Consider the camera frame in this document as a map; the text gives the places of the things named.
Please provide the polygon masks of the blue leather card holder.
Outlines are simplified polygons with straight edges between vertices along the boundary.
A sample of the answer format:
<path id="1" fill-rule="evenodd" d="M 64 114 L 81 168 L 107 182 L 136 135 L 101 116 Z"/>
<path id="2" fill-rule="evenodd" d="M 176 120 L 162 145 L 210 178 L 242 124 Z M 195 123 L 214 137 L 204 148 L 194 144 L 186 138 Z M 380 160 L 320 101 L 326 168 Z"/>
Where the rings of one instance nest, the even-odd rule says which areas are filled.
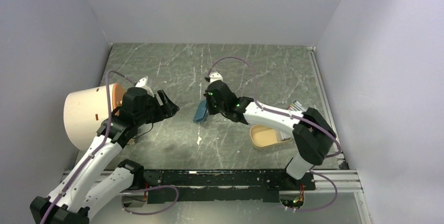
<path id="1" fill-rule="evenodd" d="M 193 122 L 194 123 L 200 123 L 200 122 L 204 122 L 207 118 L 208 115 L 208 111 L 207 111 L 207 101 L 206 100 L 202 100 L 200 101 L 195 116 L 193 118 Z"/>

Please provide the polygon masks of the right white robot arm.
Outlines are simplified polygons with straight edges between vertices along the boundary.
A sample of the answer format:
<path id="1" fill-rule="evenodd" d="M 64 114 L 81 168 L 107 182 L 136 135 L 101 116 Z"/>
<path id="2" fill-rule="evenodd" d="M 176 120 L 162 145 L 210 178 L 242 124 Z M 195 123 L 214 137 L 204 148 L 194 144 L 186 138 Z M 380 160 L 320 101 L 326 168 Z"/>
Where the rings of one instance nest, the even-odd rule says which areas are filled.
<path id="1" fill-rule="evenodd" d="M 291 111 L 271 107 L 250 97 L 236 96 L 221 80 L 209 83 L 204 96 L 210 115 L 222 114 L 233 122 L 262 125 L 293 137 L 297 154 L 286 165 L 282 176 L 288 189 L 301 185 L 305 173 L 321 165 L 337 141 L 334 130 L 314 108 Z"/>

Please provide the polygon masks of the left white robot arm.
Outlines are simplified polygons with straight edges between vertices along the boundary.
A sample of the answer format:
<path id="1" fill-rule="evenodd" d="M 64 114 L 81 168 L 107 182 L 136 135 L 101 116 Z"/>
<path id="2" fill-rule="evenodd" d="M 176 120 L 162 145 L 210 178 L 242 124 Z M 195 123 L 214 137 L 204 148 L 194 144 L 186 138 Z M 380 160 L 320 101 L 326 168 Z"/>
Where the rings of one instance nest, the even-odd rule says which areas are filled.
<path id="1" fill-rule="evenodd" d="M 150 95 L 132 87 L 123 95 L 121 106 L 110 112 L 97 130 L 90 147 L 69 175 L 46 197 L 30 204 L 35 223 L 89 223 L 117 194 L 146 189 L 142 165 L 124 160 L 112 174 L 95 185 L 108 163 L 134 138 L 139 127 L 171 118 L 180 110 L 164 93 Z"/>

